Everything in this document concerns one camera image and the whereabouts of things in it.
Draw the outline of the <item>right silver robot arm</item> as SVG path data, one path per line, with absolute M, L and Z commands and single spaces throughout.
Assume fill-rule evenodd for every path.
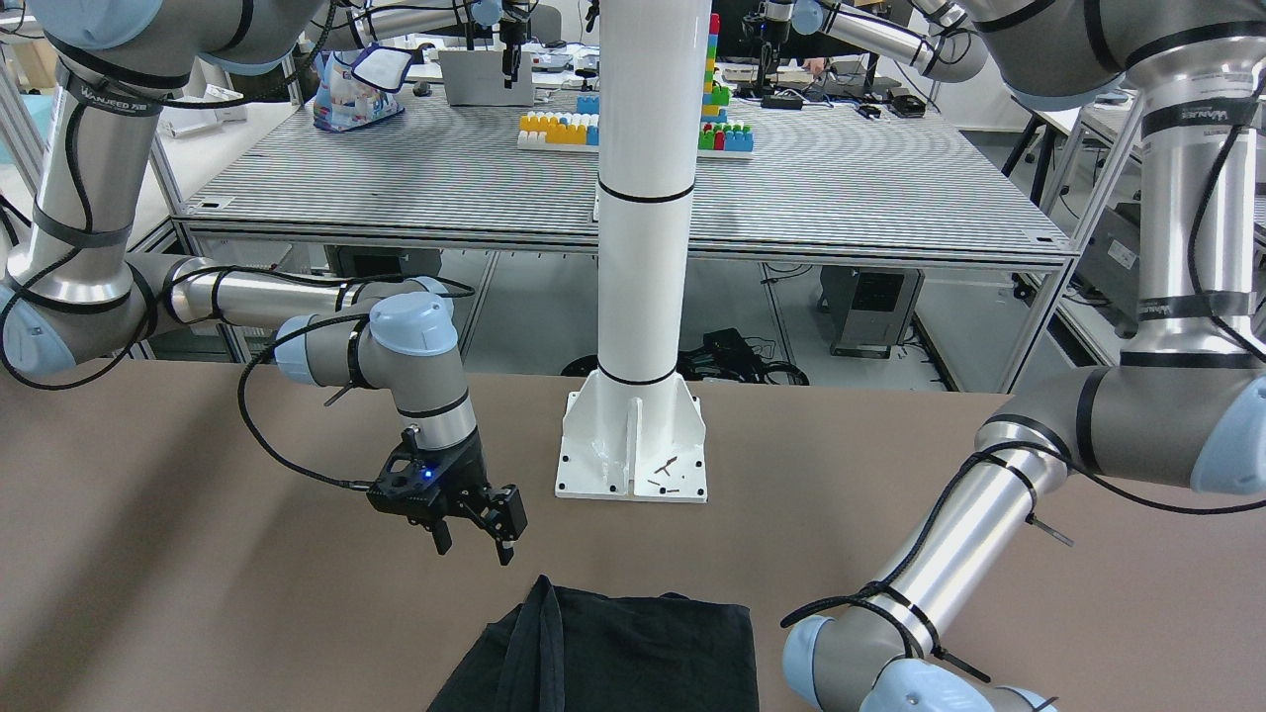
M 128 239 L 162 110 L 196 60 L 267 72 L 335 1 L 32 1 L 58 54 L 57 104 L 27 238 L 3 269 L 3 367 L 33 389 L 49 375 L 199 321 L 276 329 L 235 385 L 272 359 L 295 380 L 387 391 L 400 442 L 371 481 L 313 481 L 362 492 L 379 512 L 425 530 L 449 551 L 448 519 L 471 521 L 511 563 L 525 531 L 517 486 L 492 486 L 451 302 L 439 277 L 330 281 L 177 255 L 130 255 Z

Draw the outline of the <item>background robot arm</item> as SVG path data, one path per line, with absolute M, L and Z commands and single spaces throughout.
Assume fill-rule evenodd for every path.
M 757 15 L 774 27 L 775 44 L 785 41 L 787 29 L 798 35 L 829 35 L 936 82 L 960 84 L 984 68 L 985 41 L 968 27 L 961 6 L 953 1 L 913 1 L 912 6 L 927 23 L 925 35 L 841 1 L 763 1 Z

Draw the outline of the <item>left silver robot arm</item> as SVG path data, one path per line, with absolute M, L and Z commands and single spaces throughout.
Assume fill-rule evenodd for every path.
M 1194 492 L 1263 492 L 1263 346 L 1255 307 L 1251 123 L 1261 1 L 922 1 L 987 49 L 1017 99 L 1080 106 L 1122 79 L 1142 113 L 1136 337 L 1109 367 L 1017 393 L 886 571 L 782 618 L 782 677 L 820 711 L 1053 711 L 993 685 L 944 630 L 1039 497 L 1074 473 Z

